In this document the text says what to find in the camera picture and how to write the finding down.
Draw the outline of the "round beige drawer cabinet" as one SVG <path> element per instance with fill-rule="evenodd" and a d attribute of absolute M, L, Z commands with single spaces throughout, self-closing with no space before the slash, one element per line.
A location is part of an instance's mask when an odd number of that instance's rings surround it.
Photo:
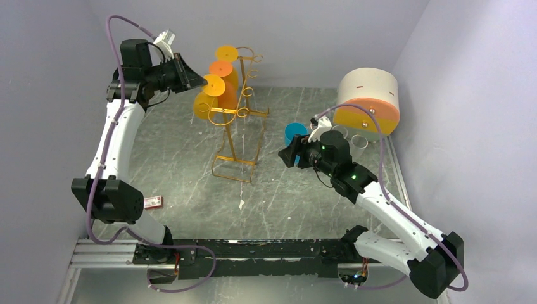
<path fill-rule="evenodd" d="M 370 142 L 379 140 L 371 115 L 381 127 L 382 135 L 390 135 L 400 121 L 398 83 L 389 72 L 378 68 L 357 68 L 348 72 L 339 83 L 338 105 L 332 122 L 348 130 L 348 137 L 359 134 Z"/>

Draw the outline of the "yellow wine glass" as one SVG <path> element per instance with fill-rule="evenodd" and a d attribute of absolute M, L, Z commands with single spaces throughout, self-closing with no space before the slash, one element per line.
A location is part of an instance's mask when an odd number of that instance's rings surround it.
<path fill-rule="evenodd" d="M 199 119 L 209 120 L 215 114 L 212 108 L 220 108 L 218 98 L 225 92 L 225 82 L 215 74 L 207 74 L 203 78 L 206 84 L 194 99 L 193 113 Z"/>
<path fill-rule="evenodd" d="M 219 68 L 231 67 L 236 60 L 239 59 L 239 51 L 231 45 L 223 45 L 216 49 L 215 57 Z"/>

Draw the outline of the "blue wine glass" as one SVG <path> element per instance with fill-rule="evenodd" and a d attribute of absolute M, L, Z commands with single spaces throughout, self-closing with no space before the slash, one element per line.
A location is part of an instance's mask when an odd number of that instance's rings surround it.
<path fill-rule="evenodd" d="M 308 134 L 308 130 L 302 123 L 293 122 L 293 123 L 288 124 L 284 131 L 285 147 L 287 147 L 292 142 L 295 135 L 305 136 L 307 134 Z"/>

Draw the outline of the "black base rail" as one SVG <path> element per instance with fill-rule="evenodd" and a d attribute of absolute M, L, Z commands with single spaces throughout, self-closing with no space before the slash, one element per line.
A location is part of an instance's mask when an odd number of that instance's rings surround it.
<path fill-rule="evenodd" d="M 359 267 L 364 259 L 342 239 L 174 239 L 176 249 L 137 244 L 135 265 L 179 269 L 181 280 L 239 276 L 301 276 L 338 278 L 344 266 Z"/>

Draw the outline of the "small red white box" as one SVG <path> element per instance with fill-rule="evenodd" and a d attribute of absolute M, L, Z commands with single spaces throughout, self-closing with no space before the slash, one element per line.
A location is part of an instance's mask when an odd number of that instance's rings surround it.
<path fill-rule="evenodd" d="M 163 208 L 163 196 L 153 196 L 144 199 L 144 209 L 151 210 L 155 208 Z"/>

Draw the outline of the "clear wine glass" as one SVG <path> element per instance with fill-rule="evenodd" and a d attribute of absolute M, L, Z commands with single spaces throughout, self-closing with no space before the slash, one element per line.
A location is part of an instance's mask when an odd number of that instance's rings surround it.
<path fill-rule="evenodd" d="M 335 125 L 332 130 L 340 132 L 345 139 L 348 138 L 348 129 L 345 126 Z"/>
<path fill-rule="evenodd" d="M 361 136 L 360 134 L 355 134 L 349 140 L 349 144 L 352 155 L 356 155 L 357 157 L 359 157 L 363 154 L 363 152 L 369 145 L 369 141 L 364 136 Z"/>

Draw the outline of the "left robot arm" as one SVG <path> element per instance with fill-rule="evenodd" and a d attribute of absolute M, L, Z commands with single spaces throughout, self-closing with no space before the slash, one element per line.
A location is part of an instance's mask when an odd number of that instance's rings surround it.
<path fill-rule="evenodd" d="M 127 180 L 137 130 L 155 92 L 180 93 L 206 84 L 179 53 L 171 40 L 157 38 L 122 41 L 115 55 L 120 64 L 107 88 L 106 120 L 98 149 L 82 178 L 74 178 L 71 190 L 86 212 L 89 237 L 93 220 L 117 225 L 136 239 L 151 245 L 149 253 L 159 263 L 171 261 L 175 245 L 169 229 L 144 208 L 144 196 Z"/>

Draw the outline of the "orange wine glass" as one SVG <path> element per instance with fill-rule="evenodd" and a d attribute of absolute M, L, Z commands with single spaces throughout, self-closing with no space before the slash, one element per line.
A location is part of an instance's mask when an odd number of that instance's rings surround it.
<path fill-rule="evenodd" d="M 219 76 L 225 84 L 225 91 L 218 97 L 220 108 L 236 109 L 238 104 L 237 90 L 239 87 L 239 77 L 232 63 L 225 60 L 214 61 L 210 67 L 211 74 Z"/>

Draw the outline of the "gold wire glass rack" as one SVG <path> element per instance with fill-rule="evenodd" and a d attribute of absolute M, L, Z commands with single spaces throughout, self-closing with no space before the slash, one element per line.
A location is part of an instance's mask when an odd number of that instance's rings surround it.
<path fill-rule="evenodd" d="M 254 95 L 254 89 L 248 85 L 248 81 L 257 77 L 258 70 L 253 68 L 253 65 L 255 63 L 261 63 L 263 56 L 256 54 L 250 47 L 241 46 L 235 48 L 237 48 L 239 51 L 239 59 L 233 64 L 233 67 L 236 69 L 239 77 L 239 87 L 237 90 L 238 104 L 236 109 L 212 108 L 212 111 L 214 111 L 215 114 L 212 118 L 207 120 L 214 126 L 224 128 L 222 143 L 213 157 L 211 170 L 215 177 L 250 183 L 252 181 L 253 172 L 255 170 L 258 156 L 262 147 L 262 139 L 266 130 L 266 121 L 270 114 L 270 110 L 258 111 L 250 106 L 250 98 L 252 98 Z M 233 122 L 239 118 L 248 117 L 263 118 L 256 153 L 254 159 L 252 160 L 245 160 L 237 156 L 231 132 L 231 125 Z M 247 178 L 219 174 L 215 171 L 218 163 L 239 165 L 241 168 L 249 167 L 250 173 Z"/>

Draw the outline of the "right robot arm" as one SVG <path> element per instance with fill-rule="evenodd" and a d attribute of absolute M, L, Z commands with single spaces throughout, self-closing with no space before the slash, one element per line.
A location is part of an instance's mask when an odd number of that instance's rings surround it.
<path fill-rule="evenodd" d="M 463 239 L 454 231 L 445 234 L 433 227 L 395 199 L 378 176 L 352 160 L 349 142 L 340 132 L 327 131 L 316 141 L 296 134 L 278 156 L 288 168 L 313 168 L 328 176 L 335 192 L 373 214 L 400 239 L 363 232 L 343 243 L 347 261 L 377 260 L 408 276 L 432 299 L 454 289 L 452 282 L 464 270 Z"/>

